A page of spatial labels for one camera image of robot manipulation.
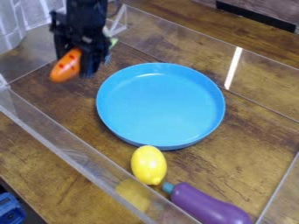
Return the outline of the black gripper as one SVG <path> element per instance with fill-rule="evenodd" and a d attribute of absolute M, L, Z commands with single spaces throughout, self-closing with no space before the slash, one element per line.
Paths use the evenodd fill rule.
<path fill-rule="evenodd" d="M 67 0 L 66 12 L 53 10 L 50 31 L 58 60 L 81 41 L 103 41 L 107 23 L 109 0 Z M 79 77 L 90 78 L 109 55 L 107 49 L 82 49 Z"/>

